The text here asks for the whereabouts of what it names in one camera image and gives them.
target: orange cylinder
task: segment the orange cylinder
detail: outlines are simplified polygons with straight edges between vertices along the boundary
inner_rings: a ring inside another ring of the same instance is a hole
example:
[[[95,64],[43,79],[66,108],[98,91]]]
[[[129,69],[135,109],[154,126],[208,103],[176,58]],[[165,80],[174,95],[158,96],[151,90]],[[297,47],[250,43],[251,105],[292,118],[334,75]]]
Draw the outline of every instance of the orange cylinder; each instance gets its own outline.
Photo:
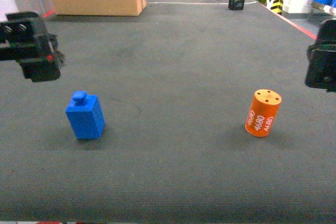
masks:
[[[280,104],[281,96],[278,93],[268,89],[257,90],[245,123],[246,130],[254,136],[267,136]]]

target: dark gray mat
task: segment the dark gray mat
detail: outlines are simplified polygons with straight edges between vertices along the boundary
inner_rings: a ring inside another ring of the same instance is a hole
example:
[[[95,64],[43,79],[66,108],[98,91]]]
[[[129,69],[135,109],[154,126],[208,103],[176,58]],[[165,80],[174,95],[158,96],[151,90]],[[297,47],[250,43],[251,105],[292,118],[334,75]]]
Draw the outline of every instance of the dark gray mat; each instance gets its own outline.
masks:
[[[335,96],[304,85],[311,38],[259,4],[59,20],[59,80],[0,64],[1,220],[336,221]],[[283,99],[262,139],[244,129],[260,88]],[[99,96],[101,139],[75,139],[75,90]]]

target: blue block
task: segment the blue block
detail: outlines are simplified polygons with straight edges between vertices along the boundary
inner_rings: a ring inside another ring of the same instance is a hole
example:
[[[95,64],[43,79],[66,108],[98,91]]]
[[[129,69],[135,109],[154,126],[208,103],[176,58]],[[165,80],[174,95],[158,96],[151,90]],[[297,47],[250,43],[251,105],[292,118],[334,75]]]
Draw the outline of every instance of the blue block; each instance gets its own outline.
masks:
[[[87,94],[85,91],[75,91],[65,113],[77,139],[101,136],[105,120],[98,96]]]

